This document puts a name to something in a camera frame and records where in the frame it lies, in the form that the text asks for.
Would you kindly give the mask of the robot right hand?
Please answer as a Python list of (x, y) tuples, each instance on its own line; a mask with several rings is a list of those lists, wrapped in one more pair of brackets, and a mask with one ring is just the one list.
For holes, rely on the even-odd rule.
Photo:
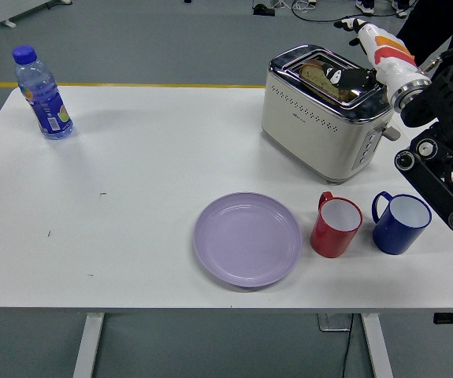
[(372, 65), (371, 69), (338, 69), (323, 64), (321, 69), (334, 87), (368, 90), (380, 83), (390, 92), (395, 92), (408, 83), (428, 79), (418, 71), (414, 56), (404, 42), (383, 28), (356, 17), (338, 20), (334, 26), (357, 33), (352, 43), (362, 47)]

